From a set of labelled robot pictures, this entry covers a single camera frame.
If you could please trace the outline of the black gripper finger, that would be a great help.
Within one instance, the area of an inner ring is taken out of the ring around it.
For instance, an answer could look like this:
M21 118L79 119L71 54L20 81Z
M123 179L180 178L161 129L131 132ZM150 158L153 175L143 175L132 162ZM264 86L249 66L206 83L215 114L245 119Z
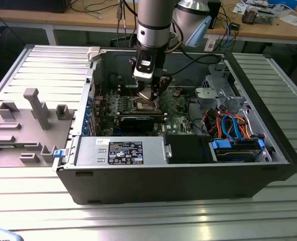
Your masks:
M161 96L162 93L167 90L167 88L170 85L170 83L172 82L172 80L173 80L172 76L169 76L169 75L164 75L164 76L160 77L159 96Z
M150 86L151 86L151 94L150 94L149 100L154 101L159 97L160 82L152 81Z

